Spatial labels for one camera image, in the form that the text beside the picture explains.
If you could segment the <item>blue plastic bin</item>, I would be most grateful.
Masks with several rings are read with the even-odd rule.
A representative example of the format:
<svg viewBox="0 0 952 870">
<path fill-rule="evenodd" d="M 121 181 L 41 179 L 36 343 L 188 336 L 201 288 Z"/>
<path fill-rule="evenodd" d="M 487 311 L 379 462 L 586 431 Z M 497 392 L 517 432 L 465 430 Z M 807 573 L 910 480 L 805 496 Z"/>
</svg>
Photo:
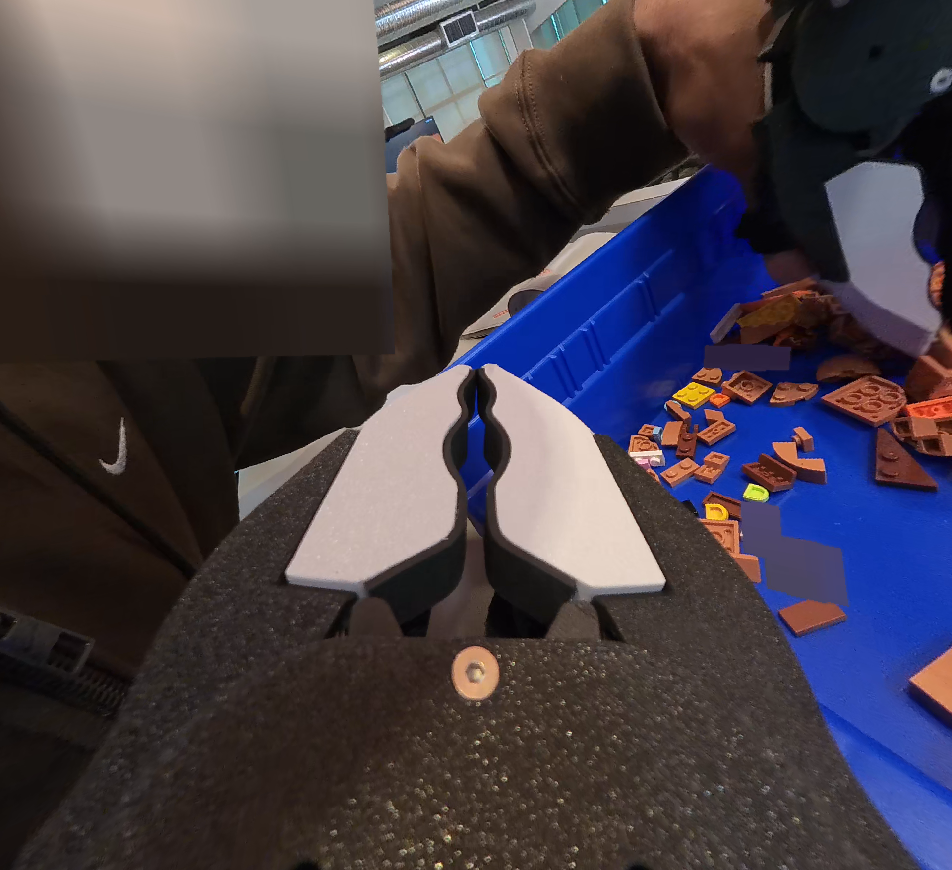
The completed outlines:
<svg viewBox="0 0 952 870">
<path fill-rule="evenodd" d="M 704 170 L 642 216 L 515 319 L 461 355 L 500 364 L 622 446 L 702 367 L 709 334 L 769 279 L 734 235 L 735 180 Z M 950 868 L 950 727 L 907 691 L 950 647 L 950 459 L 920 459 L 936 492 L 873 479 L 875 432 L 822 401 L 723 408 L 735 432 L 714 489 L 741 498 L 742 466 L 772 454 L 797 426 L 813 437 L 826 484 L 797 482 L 770 499 L 787 538 L 841 551 L 847 620 L 781 637 L 803 665 L 840 750 L 904 846 L 925 868 Z"/>
</svg>

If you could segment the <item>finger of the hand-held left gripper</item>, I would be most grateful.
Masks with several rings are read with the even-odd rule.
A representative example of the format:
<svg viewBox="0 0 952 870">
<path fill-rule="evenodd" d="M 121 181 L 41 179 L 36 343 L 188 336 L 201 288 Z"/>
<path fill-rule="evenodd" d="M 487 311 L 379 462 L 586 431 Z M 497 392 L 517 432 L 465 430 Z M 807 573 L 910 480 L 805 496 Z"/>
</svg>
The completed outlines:
<svg viewBox="0 0 952 870">
<path fill-rule="evenodd" d="M 906 162 L 860 162 L 825 184 L 848 271 L 827 288 L 877 340 L 917 358 L 942 322 L 929 297 L 930 267 L 914 242 L 922 173 Z"/>
</svg>

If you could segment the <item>person's left forearm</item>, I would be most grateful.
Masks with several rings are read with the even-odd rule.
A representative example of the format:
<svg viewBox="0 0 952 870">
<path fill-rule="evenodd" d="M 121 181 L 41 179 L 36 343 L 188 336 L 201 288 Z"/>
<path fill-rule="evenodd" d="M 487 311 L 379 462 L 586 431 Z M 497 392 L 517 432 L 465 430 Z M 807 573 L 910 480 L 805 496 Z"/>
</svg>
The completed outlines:
<svg viewBox="0 0 952 870">
<path fill-rule="evenodd" d="M 366 404 L 436 374 L 463 330 L 584 224 L 685 157 L 645 59 L 650 0 L 611 0 L 482 93 L 480 117 L 387 180 L 395 351 L 354 356 Z"/>
</svg>

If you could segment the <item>brown triangular lego wedge plate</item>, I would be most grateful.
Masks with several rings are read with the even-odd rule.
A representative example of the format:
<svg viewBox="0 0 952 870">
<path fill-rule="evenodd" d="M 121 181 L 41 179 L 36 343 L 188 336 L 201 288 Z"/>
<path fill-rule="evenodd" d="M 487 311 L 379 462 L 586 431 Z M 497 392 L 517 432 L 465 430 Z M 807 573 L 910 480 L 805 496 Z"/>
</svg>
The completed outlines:
<svg viewBox="0 0 952 870">
<path fill-rule="evenodd" d="M 883 427 L 876 431 L 873 478 L 875 483 L 883 486 L 938 491 L 938 483 Z"/>
</svg>

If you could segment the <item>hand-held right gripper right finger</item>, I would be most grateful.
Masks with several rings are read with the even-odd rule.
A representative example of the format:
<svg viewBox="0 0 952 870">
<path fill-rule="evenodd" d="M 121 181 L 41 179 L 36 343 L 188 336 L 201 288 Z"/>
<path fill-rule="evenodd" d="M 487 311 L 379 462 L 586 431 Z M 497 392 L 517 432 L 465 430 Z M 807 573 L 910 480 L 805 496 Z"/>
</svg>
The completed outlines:
<svg viewBox="0 0 952 870">
<path fill-rule="evenodd" d="M 488 638 L 637 638 L 667 583 L 608 462 L 565 406 L 496 364 L 477 375 L 491 469 L 476 528 L 493 593 Z"/>
</svg>

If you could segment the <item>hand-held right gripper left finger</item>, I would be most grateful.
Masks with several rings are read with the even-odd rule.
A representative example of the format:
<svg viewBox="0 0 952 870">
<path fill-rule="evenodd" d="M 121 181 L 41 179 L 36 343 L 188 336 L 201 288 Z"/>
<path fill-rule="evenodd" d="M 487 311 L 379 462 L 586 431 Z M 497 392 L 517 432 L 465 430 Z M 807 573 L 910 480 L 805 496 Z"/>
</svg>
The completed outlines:
<svg viewBox="0 0 952 870">
<path fill-rule="evenodd" d="M 453 592 L 476 385 L 469 366 L 454 366 L 363 424 L 287 566 L 289 584 L 382 599 L 400 624 Z"/>
</svg>

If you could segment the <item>person's left hand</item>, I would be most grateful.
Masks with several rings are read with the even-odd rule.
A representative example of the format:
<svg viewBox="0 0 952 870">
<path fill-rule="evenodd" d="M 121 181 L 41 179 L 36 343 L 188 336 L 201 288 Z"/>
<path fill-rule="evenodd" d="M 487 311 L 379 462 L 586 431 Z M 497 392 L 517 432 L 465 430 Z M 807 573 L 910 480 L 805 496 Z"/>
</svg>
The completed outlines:
<svg viewBox="0 0 952 870">
<path fill-rule="evenodd" d="M 749 186 L 765 107 L 758 57 L 770 0 L 636 0 L 634 22 L 664 120 L 684 148 Z"/>
</svg>

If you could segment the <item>large wall display screen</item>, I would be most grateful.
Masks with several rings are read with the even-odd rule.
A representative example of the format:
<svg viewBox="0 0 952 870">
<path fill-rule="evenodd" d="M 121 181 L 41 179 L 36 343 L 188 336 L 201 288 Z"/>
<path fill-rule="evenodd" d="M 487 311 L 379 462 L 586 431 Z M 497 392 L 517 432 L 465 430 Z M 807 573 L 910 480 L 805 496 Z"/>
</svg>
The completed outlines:
<svg viewBox="0 0 952 870">
<path fill-rule="evenodd" d="M 387 174 L 397 171 L 400 154 L 419 138 L 435 137 L 442 139 L 435 118 L 424 117 L 420 120 L 406 118 L 385 129 L 385 162 Z"/>
</svg>

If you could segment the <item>brown flat lego tile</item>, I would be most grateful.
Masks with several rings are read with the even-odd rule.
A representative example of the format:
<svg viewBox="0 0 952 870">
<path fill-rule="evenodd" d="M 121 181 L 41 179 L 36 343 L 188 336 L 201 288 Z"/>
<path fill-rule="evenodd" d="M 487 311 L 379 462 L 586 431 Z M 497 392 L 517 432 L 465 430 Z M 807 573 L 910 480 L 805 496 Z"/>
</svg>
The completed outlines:
<svg viewBox="0 0 952 870">
<path fill-rule="evenodd" d="M 802 601 L 781 608 L 778 618 L 794 637 L 803 638 L 845 622 L 847 615 L 833 602 Z"/>
<path fill-rule="evenodd" d="M 934 718 L 951 726 L 950 653 L 934 659 L 908 680 L 908 692 Z"/>
</svg>

